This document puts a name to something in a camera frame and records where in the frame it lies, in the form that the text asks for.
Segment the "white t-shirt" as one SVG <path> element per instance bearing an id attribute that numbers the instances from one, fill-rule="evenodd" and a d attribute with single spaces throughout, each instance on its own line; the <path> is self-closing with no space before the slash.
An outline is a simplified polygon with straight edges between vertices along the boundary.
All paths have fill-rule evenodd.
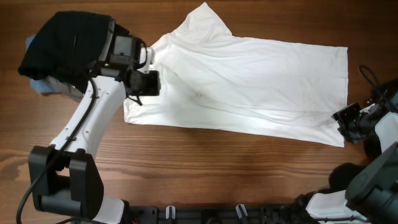
<path id="1" fill-rule="evenodd" d="M 131 124 L 221 129 L 343 147 L 348 50 L 235 37 L 207 4 L 153 46 L 159 96 L 124 102 Z"/>

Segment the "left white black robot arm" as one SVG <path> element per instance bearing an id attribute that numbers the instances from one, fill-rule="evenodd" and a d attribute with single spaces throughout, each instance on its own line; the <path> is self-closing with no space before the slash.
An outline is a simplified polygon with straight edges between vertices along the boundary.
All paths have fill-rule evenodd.
<path id="1" fill-rule="evenodd" d="M 95 155 L 126 98 L 140 103 L 140 96 L 159 95 L 159 73 L 149 68 L 154 56 L 150 47 L 138 55 L 120 50 L 83 70 L 86 91 L 69 122 L 49 146 L 29 154 L 31 185 L 22 203 L 32 197 L 36 210 L 65 215 L 70 222 L 136 222 L 126 200 L 105 194 Z"/>

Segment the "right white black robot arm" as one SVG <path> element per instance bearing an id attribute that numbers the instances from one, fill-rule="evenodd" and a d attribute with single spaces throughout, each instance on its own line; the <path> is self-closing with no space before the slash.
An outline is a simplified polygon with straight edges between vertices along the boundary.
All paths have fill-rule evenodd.
<path id="1" fill-rule="evenodd" d="M 397 113 L 382 103 L 353 103 L 332 117 L 347 141 L 374 134 L 381 153 L 346 190 L 315 194 L 306 211 L 318 223 L 397 223 Z"/>

